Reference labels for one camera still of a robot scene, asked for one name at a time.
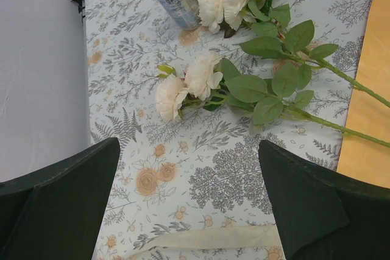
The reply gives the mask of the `white rose stem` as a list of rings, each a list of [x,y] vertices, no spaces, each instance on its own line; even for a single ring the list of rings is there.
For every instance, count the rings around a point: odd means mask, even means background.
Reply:
[[[389,105],[387,99],[326,60],[338,50],[337,44],[310,46],[314,37],[311,20],[289,27],[289,4],[274,7],[272,3],[273,0],[199,0],[199,17],[201,24],[211,33],[223,30],[227,38],[241,27],[252,29],[257,38],[240,44],[241,49],[249,55],[288,60],[308,71],[325,68],[348,81],[354,89],[370,95],[385,106]]]
[[[389,143],[356,130],[314,116],[306,106],[314,97],[308,90],[311,68],[285,63],[270,79],[242,74],[228,59],[215,52],[201,55],[190,64],[183,77],[169,65],[158,66],[162,80],[155,93],[155,107],[166,121],[179,121],[186,108],[215,111],[223,105],[248,115],[254,126],[261,127],[278,118],[314,122],[345,135],[356,136],[389,147]]]

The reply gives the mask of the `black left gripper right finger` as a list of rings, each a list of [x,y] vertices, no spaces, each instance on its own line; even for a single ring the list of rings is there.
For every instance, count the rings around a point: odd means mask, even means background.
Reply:
[[[389,259],[389,189],[262,140],[258,158],[287,259]]]

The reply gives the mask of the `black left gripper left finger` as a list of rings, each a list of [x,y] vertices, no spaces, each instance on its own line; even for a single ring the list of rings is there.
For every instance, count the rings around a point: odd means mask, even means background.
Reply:
[[[118,138],[1,183],[1,259],[91,259],[118,166]]]

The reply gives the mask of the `cream printed ribbon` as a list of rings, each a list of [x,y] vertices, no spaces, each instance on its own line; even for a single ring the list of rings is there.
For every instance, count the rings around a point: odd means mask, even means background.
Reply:
[[[282,243],[276,225],[190,230],[158,236],[128,258],[138,259],[142,253],[150,251],[155,247],[190,250],[247,247],[282,248]]]

